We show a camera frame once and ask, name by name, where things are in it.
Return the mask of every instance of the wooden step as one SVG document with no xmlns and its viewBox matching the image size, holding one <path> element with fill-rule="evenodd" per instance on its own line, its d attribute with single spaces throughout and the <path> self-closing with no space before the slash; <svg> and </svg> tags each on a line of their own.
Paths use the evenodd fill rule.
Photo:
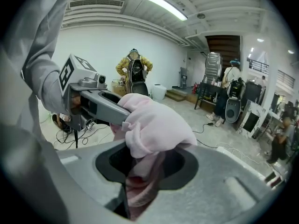
<svg viewBox="0 0 299 224">
<path fill-rule="evenodd" d="M 173 95 L 177 95 L 177 96 L 181 96 L 183 98 L 186 98 L 186 96 L 187 96 L 186 92 L 178 91 L 176 89 L 167 90 L 167 93 L 170 93 L 170 94 L 173 94 Z"/>
<path fill-rule="evenodd" d="M 166 96 L 167 98 L 173 99 L 173 100 L 175 100 L 175 101 L 177 101 L 177 102 L 180 102 L 180 101 L 183 101 L 183 100 L 186 99 L 186 96 L 184 97 L 184 96 L 177 95 L 177 94 L 175 94 L 175 93 L 168 92 L 168 91 L 167 91 L 167 93 L 165 94 L 165 96 Z"/>
</svg>

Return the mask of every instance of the white container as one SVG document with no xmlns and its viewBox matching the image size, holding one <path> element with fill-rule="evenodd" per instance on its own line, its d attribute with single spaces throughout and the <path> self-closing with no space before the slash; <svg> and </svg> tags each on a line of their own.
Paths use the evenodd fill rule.
<svg viewBox="0 0 299 224">
<path fill-rule="evenodd" d="M 153 96 L 153 100 L 155 101 L 161 101 L 164 99 L 164 96 L 166 94 L 166 87 L 160 85 L 160 84 L 155 84 L 153 85 L 153 88 L 151 89 L 151 93 Z"/>
</svg>

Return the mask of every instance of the ceiling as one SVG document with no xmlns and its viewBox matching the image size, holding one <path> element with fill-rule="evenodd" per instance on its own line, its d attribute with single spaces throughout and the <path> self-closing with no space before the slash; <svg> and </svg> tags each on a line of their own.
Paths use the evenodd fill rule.
<svg viewBox="0 0 299 224">
<path fill-rule="evenodd" d="M 200 50 L 208 49 L 206 35 L 230 35 L 230 32 L 235 35 L 288 33 L 267 0 L 166 0 L 188 17 L 186 21 L 179 20 L 148 0 L 121 1 L 124 2 L 123 7 L 116 14 L 85 8 L 84 13 L 88 15 L 84 19 L 79 18 L 78 13 L 68 14 L 68 7 L 65 17 L 69 18 L 64 20 L 63 26 L 77 26 L 79 22 L 80 25 L 128 25 L 163 35 L 181 46 Z M 198 13 L 203 13 L 205 18 L 197 18 Z"/>
</svg>

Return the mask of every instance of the yellow jacket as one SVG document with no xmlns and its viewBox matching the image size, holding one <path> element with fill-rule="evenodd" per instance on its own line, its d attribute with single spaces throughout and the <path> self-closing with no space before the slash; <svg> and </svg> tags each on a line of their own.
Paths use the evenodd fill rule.
<svg viewBox="0 0 299 224">
<path fill-rule="evenodd" d="M 148 74 L 153 69 L 153 63 L 150 62 L 147 58 L 144 56 L 140 57 L 140 60 L 144 66 L 146 66 L 146 74 Z M 126 76 L 126 84 L 128 83 L 128 72 L 124 72 L 122 69 L 126 68 L 128 70 L 130 60 L 127 57 L 122 58 L 121 62 L 118 63 L 116 66 L 116 71 L 121 76 Z"/>
</svg>

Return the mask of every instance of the air vent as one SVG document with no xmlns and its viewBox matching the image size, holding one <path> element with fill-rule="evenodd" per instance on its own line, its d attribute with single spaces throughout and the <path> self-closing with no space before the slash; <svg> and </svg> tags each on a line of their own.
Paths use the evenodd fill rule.
<svg viewBox="0 0 299 224">
<path fill-rule="evenodd" d="M 70 2 L 70 9 L 75 10 L 87 7 L 122 9 L 123 3 L 120 0 L 76 0 Z"/>
</svg>

